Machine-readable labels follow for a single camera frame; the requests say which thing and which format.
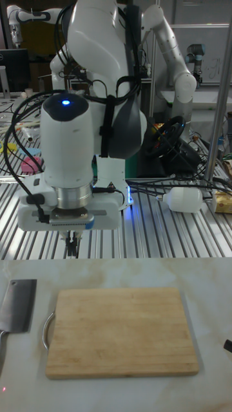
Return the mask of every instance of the knife blade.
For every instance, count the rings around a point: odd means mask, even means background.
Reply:
[[[2,338],[8,332],[24,333],[30,329],[36,285],[36,279],[15,279],[9,282],[0,308],[0,375],[5,358]]]

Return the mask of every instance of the steering wheel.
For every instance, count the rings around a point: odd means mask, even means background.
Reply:
[[[186,122],[181,116],[168,120],[152,137],[144,139],[145,155],[157,158],[168,154],[177,143],[185,125]]]

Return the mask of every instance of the marble surface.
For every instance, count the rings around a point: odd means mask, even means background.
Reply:
[[[1,412],[231,412],[232,259],[0,261],[0,304],[10,279],[37,278],[30,333],[9,335]],[[64,288],[175,286],[200,372],[194,377],[52,381],[43,323]]]

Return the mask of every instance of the pink object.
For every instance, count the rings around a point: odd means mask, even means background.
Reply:
[[[41,165],[42,160],[41,160],[40,157],[33,156],[33,158]],[[38,166],[30,159],[30,157],[25,157],[25,159],[21,163],[22,172],[33,173],[32,168],[33,168],[34,172],[37,172],[39,170]]]

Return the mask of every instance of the computer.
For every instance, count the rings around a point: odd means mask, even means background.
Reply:
[[[30,66],[27,49],[0,50],[0,68],[6,67],[10,91],[24,91],[30,82]]]

